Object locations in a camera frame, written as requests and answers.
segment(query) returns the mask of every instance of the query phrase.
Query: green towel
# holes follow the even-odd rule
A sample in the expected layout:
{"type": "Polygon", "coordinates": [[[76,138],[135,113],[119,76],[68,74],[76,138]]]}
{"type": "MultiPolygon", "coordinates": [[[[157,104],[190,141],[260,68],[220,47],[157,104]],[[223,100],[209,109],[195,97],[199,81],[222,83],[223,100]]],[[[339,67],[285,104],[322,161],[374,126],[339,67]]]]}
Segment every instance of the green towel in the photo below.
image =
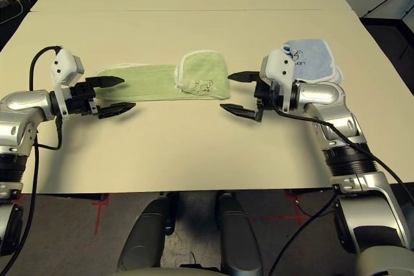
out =
{"type": "Polygon", "coordinates": [[[96,97],[113,101],[226,99],[230,97],[227,66],[220,53],[210,50],[186,54],[176,65],[121,64],[100,70],[97,76],[125,80],[96,89],[96,97]]]}

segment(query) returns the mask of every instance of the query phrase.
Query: gray floor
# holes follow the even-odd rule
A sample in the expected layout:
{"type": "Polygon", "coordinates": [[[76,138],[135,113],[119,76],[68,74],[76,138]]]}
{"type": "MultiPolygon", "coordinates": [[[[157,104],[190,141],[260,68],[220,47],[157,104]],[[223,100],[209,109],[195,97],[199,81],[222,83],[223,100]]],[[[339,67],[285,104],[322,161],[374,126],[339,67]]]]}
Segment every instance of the gray floor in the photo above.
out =
{"type": "Polygon", "coordinates": [[[384,54],[392,62],[395,70],[414,94],[414,47],[393,26],[365,26],[378,43],[384,54]]]}
{"type": "MultiPolygon", "coordinates": [[[[311,193],[300,197],[301,206],[315,212],[331,196],[311,193]]],[[[105,275],[116,271],[116,262],[136,217],[157,193],[110,196],[102,207],[94,235],[98,207],[87,200],[39,196],[27,243],[10,272],[14,275],[105,275]]],[[[265,272],[284,243],[305,219],[284,219],[299,214],[294,201],[282,190],[238,191],[259,241],[265,272]]],[[[214,222],[215,192],[184,192],[174,234],[166,238],[162,266],[193,263],[219,266],[219,232],[214,222]]],[[[28,207],[30,196],[24,197],[28,207]]],[[[0,267],[8,258],[0,259],[0,267]]],[[[352,275],[354,256],[340,246],[332,214],[317,219],[291,245],[275,275],[352,275]]]]}

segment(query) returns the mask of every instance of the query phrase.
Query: blue towel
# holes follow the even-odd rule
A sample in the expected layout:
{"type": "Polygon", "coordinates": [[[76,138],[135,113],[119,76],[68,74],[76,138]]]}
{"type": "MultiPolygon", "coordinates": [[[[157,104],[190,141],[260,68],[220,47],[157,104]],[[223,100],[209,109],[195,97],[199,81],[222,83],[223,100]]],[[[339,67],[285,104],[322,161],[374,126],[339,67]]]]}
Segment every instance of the blue towel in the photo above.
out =
{"type": "Polygon", "coordinates": [[[343,74],[324,40],[290,40],[282,46],[282,50],[295,62],[295,80],[309,83],[330,81],[337,84],[343,80],[343,74]]]}

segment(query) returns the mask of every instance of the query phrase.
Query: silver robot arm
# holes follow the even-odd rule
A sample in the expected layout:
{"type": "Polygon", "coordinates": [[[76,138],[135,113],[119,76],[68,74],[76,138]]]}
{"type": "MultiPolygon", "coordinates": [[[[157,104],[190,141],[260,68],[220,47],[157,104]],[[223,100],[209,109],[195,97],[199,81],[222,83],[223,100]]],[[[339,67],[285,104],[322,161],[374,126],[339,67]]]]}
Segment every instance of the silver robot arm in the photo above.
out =
{"type": "MultiPolygon", "coordinates": [[[[361,127],[345,104],[344,90],[333,83],[293,79],[294,63],[281,50],[263,59],[260,72],[240,72],[229,79],[256,82],[258,111],[222,104],[230,113],[261,122],[264,110],[307,114],[333,124],[359,148],[369,151],[361,127]]],[[[357,274],[414,275],[414,253],[406,219],[383,172],[374,161],[343,141],[330,127],[314,123],[316,137],[331,171],[339,199],[334,203],[338,237],[345,250],[356,253],[357,274]]]]}
{"type": "Polygon", "coordinates": [[[62,121],[70,114],[93,114],[101,119],[135,106],[117,103],[101,108],[95,104],[95,87],[110,87],[123,79],[94,77],[74,84],[84,69],[80,59],[64,48],[57,53],[50,71],[54,91],[14,92],[0,101],[0,256],[12,254],[19,245],[23,208],[13,200],[21,194],[21,179],[38,125],[56,118],[61,133],[62,121]]]}

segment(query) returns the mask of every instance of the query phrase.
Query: cloth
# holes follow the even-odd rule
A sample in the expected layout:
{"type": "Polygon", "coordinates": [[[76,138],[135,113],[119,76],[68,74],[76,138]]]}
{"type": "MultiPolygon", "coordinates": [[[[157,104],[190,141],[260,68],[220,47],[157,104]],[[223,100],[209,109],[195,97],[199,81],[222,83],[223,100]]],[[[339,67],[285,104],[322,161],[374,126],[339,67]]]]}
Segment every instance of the cloth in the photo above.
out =
{"type": "Polygon", "coordinates": [[[329,81],[340,84],[343,80],[341,69],[326,41],[321,39],[290,40],[282,51],[295,62],[293,78],[309,83],[329,81]]]}
{"type": "Polygon", "coordinates": [[[102,100],[213,100],[230,97],[226,62],[220,53],[214,51],[192,52],[178,66],[119,64],[99,70],[96,75],[125,80],[114,87],[95,89],[96,98],[102,100]],[[178,72],[182,77],[180,86],[176,85],[178,72]]]}
{"type": "Polygon", "coordinates": [[[227,75],[223,55],[198,50],[182,58],[175,71],[175,83],[182,92],[226,99],[230,97],[227,75]]]}

